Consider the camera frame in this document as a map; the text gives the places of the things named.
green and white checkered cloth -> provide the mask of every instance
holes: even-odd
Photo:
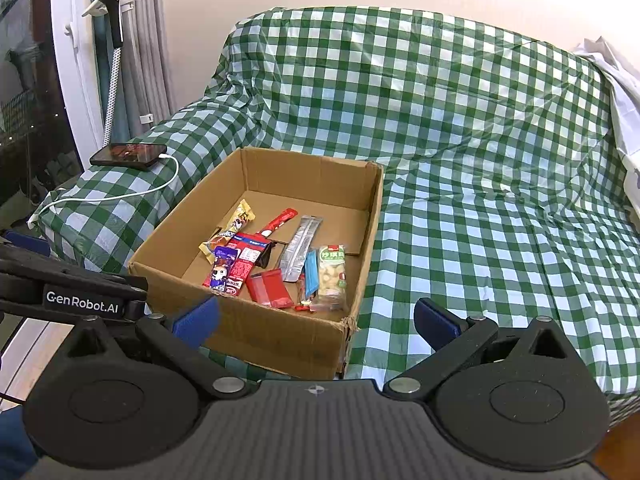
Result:
[[[482,23],[274,9],[238,23],[202,99],[137,139],[180,160],[171,186],[67,203],[39,225],[60,257],[117,272],[236,148],[376,160],[382,214],[346,376],[382,384],[430,354],[412,321],[429,296],[503,327],[551,316],[619,420],[640,407],[640,242],[608,93],[587,61]],[[92,167],[65,196],[150,189],[173,171]]]

snack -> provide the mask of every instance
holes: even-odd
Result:
[[[271,220],[271,222],[265,225],[258,232],[264,237],[269,237],[271,236],[271,233],[273,233],[278,227],[282,227],[286,222],[291,220],[297,214],[298,212],[295,209],[287,207],[282,213],[276,216],[276,218]]]
[[[318,249],[318,283],[318,294],[311,303],[312,311],[346,307],[344,246],[329,245]]]
[[[318,252],[316,250],[309,251],[305,260],[305,299],[308,300],[311,295],[318,290]]]
[[[298,278],[297,290],[298,290],[298,305],[306,306],[307,310],[309,305],[311,304],[311,300],[306,296],[306,279],[305,279],[305,271],[300,272],[300,277]]]
[[[230,247],[218,246],[213,249],[213,255],[215,261],[213,268],[207,276],[207,279],[202,283],[204,286],[208,286],[212,290],[225,290],[226,277],[231,270],[233,262],[238,257],[238,250]]]
[[[211,265],[213,265],[216,260],[213,255],[214,249],[217,246],[226,245],[236,233],[240,232],[240,230],[253,219],[255,219],[255,215],[254,212],[251,211],[251,206],[248,205],[245,199],[242,199],[234,213],[231,215],[225,229],[221,233],[213,235],[209,240],[200,244],[200,250],[207,257],[207,260]]]
[[[322,219],[317,216],[303,216],[300,227],[293,235],[289,245],[282,252],[280,268],[285,282],[296,282],[305,266],[306,254]]]
[[[246,288],[249,289],[251,299],[256,303],[273,308],[289,308],[293,301],[282,281],[280,269],[265,270],[260,274],[254,274],[246,280]]]
[[[286,222],[291,220],[294,216],[296,216],[298,212],[295,209],[290,207],[286,208],[282,213],[280,213],[276,218],[271,220],[267,225],[265,225],[262,229],[260,229],[260,234],[263,237],[270,236],[277,228],[282,227]],[[271,247],[274,242],[270,242],[269,246],[262,252],[255,265],[257,267],[262,267],[263,269],[269,265],[269,259],[271,257]]]
[[[229,240],[226,246],[238,250],[238,257],[226,277],[225,292],[227,294],[237,296],[240,293],[242,284],[254,268],[256,260],[269,245],[267,238],[260,234],[238,233]]]

glass door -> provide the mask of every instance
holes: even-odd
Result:
[[[27,232],[46,194],[81,172],[62,97],[50,0],[0,0],[0,230]]]

open cardboard box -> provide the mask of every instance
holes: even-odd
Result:
[[[278,242],[267,269],[278,265],[302,215],[322,217],[312,247],[346,246],[347,310],[297,312],[220,297],[220,325],[206,346],[249,363],[307,379],[332,379],[344,369],[367,283],[382,200],[382,167],[297,152],[243,148],[229,155],[162,221],[129,261],[129,272],[146,277],[148,304],[172,314],[212,294],[202,286],[211,269],[199,245],[224,227],[241,199],[255,213],[244,232],[258,232],[281,211],[298,216],[274,232]],[[263,269],[254,268],[252,274]],[[287,283],[296,301],[294,283]]]

red snack package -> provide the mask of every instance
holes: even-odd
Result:
[[[278,227],[281,227],[285,222],[288,222],[297,214],[298,212],[295,209],[287,207],[282,213],[276,216],[276,218],[271,220],[271,222],[265,225],[258,232],[265,237],[271,236],[271,233],[273,233]]]
[[[246,288],[249,289],[251,299],[256,303],[273,308],[289,308],[293,301],[282,281],[280,269],[265,270],[260,274],[254,274],[246,280]]]
[[[240,293],[244,280],[247,279],[256,260],[269,244],[270,241],[260,234],[238,233],[229,240],[226,247],[237,249],[238,257],[226,277],[225,292],[227,294],[237,296]]]

